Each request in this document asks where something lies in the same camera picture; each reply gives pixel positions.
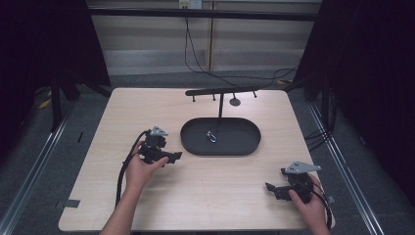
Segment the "human hand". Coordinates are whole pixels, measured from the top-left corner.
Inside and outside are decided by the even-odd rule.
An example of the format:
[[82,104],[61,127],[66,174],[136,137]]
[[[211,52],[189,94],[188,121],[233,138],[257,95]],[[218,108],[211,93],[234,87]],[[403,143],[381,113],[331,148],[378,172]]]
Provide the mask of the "human hand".
[[152,164],[145,164],[139,157],[138,151],[143,141],[139,141],[134,148],[133,157],[125,171],[126,190],[141,191],[150,181],[153,173],[168,162],[168,157],[164,157]]
[[[320,182],[313,175],[309,174],[309,176],[314,183],[314,192],[321,195]],[[310,202],[305,204],[296,191],[290,190],[289,194],[312,234],[330,234],[326,226],[323,202],[317,196],[312,194]]]

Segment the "cable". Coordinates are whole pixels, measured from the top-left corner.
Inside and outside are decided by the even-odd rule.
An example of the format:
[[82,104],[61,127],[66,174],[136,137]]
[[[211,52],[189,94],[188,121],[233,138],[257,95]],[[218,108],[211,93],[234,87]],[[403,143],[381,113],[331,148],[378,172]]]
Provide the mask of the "cable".
[[[295,183],[298,184],[299,186],[301,186],[302,188],[304,188],[305,190],[308,190],[308,188],[305,185],[299,183],[298,181],[295,181]],[[326,209],[326,215],[327,215],[326,225],[327,225],[327,228],[330,231],[331,228],[332,228],[333,217],[332,217],[332,210],[330,208],[329,201],[327,200],[327,197],[326,197],[326,193],[321,189],[320,186],[316,185],[315,183],[312,183],[312,184],[317,186],[317,188],[320,189],[321,193],[323,194],[324,198],[320,194],[315,192],[314,190],[308,190],[310,193],[314,194],[318,199],[320,199],[321,203],[323,204],[324,208]]]
[[316,140],[316,141],[314,141],[314,142],[312,142],[312,143],[307,144],[307,146],[309,147],[309,146],[311,146],[311,145],[313,145],[313,144],[315,144],[315,143],[317,143],[317,142],[321,142],[321,141],[322,141],[321,139]]
[[320,137],[321,138],[323,135],[328,135],[328,134],[330,134],[330,133],[326,130],[326,128],[322,128],[322,129],[318,129],[316,131],[311,132],[307,136],[304,136],[304,140],[315,139],[317,137]]
[[[230,81],[226,80],[225,78],[250,78],[250,79],[260,79],[260,80],[271,80],[271,82],[270,82],[270,83],[268,83],[267,85],[262,86],[262,87],[260,87],[260,88],[259,88],[259,89],[263,89],[263,88],[266,88],[266,87],[270,86],[270,85],[271,85],[271,84],[272,84],[272,83],[273,83],[273,82],[274,82],[277,78],[284,77],[284,76],[286,76],[286,75],[290,74],[292,71],[296,71],[296,70],[297,70],[297,67],[300,65],[300,64],[298,64],[297,66],[295,66],[295,67],[293,67],[293,68],[279,69],[279,70],[277,70],[277,71],[275,71],[275,72],[274,72],[274,74],[273,74],[273,76],[272,76],[272,77],[258,77],[258,76],[244,76],[244,75],[217,75],[217,74],[214,74],[214,73],[212,73],[212,72],[205,71],[205,70],[201,67],[201,65],[200,65],[200,63],[199,63],[199,60],[198,60],[198,58],[197,58],[197,56],[196,56],[196,51],[195,51],[195,47],[194,47],[194,44],[193,44],[192,35],[191,35],[191,33],[190,33],[190,29],[189,29],[189,20],[188,20],[188,18],[185,18],[185,22],[186,22],[185,64],[186,64],[186,67],[187,67],[190,71],[193,71],[193,72],[198,72],[198,73],[204,73],[204,74],[206,74],[206,75],[209,75],[209,76],[212,76],[212,77],[215,77],[215,78],[221,79],[222,81],[224,81],[224,82],[228,83],[229,85],[236,86],[236,87],[238,87],[239,85],[238,85],[238,84],[235,84],[235,83],[233,83],[233,82],[230,82]],[[187,47],[188,47],[188,38],[189,38],[190,44],[191,44],[191,46],[192,46],[193,56],[194,56],[194,58],[195,58],[195,61],[196,61],[196,64],[198,65],[199,70],[194,70],[194,69],[192,69],[192,68],[189,66],[189,64],[187,63]],[[282,75],[280,75],[280,76],[276,76],[276,73],[277,73],[277,72],[279,72],[279,71],[284,71],[284,70],[288,70],[288,72],[286,72],[286,73],[284,73],[284,74],[282,74]]]
[[313,150],[315,150],[315,149],[317,149],[318,147],[320,147],[322,144],[324,144],[324,142],[326,142],[326,139],[327,138],[324,138],[323,140],[320,140],[320,142],[317,144],[317,145],[315,145],[314,147],[312,147],[311,149],[308,149],[308,152],[311,152],[311,151],[313,151]]
[[138,144],[138,142],[140,141],[140,139],[141,139],[141,137],[144,135],[144,134],[146,134],[146,133],[150,133],[150,129],[149,130],[145,130],[145,131],[143,131],[138,137],[137,137],[137,139],[135,140],[135,142],[134,142],[134,144],[132,145],[132,147],[131,147],[131,150],[130,150],[130,152],[129,152],[129,154],[128,154],[128,156],[127,156],[127,158],[125,159],[125,161],[122,163],[122,167],[121,167],[121,170],[119,171],[119,175],[118,175],[118,182],[117,182],[117,185],[116,185],[116,198],[115,198],[115,206],[116,205],[118,205],[118,202],[119,202],[119,200],[121,199],[121,186],[122,186],[122,179],[123,179],[123,177],[124,177],[124,173],[125,173],[125,170],[127,169],[127,167],[128,167],[128,165],[129,165],[129,163],[130,163],[130,161],[131,161],[131,159],[132,159],[132,157],[134,156],[134,155],[137,155],[138,153],[134,153],[133,154],[133,151],[134,151],[134,149],[135,149],[135,147],[137,146],[137,144]]

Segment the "wooden table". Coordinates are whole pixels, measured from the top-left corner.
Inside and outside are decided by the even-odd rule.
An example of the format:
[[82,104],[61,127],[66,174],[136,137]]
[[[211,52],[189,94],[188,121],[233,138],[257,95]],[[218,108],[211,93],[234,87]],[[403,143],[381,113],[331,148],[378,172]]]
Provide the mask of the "wooden table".
[[183,152],[158,170],[140,198],[132,229],[220,231],[304,229],[292,202],[276,200],[265,182],[288,185],[280,168],[293,161],[312,164],[296,116],[283,91],[238,93],[233,107],[225,94],[223,116],[246,118],[261,131],[255,152],[242,157],[201,157],[184,150],[180,129],[191,118],[217,117],[219,101],[184,89],[118,88],[103,114],[70,199],[59,222],[64,231],[101,230],[115,206],[121,163],[134,140],[158,125],[168,131],[164,151]]

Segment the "wrist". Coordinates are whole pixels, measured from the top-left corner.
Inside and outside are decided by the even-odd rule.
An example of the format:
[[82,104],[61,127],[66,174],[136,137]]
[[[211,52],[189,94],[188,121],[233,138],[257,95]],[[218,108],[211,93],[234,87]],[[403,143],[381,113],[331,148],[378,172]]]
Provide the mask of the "wrist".
[[139,198],[144,189],[144,184],[126,185],[123,195],[128,197]]
[[313,235],[330,235],[330,231],[326,224],[310,226],[309,230]]

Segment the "black oval tray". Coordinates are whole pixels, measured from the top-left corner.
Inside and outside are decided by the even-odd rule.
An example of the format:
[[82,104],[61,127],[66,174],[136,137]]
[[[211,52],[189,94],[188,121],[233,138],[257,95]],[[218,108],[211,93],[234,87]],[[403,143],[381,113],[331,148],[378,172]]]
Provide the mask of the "black oval tray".
[[[215,137],[212,143],[208,131]],[[245,156],[253,153],[260,142],[258,127],[239,117],[198,117],[187,121],[180,137],[183,147],[200,156]]]

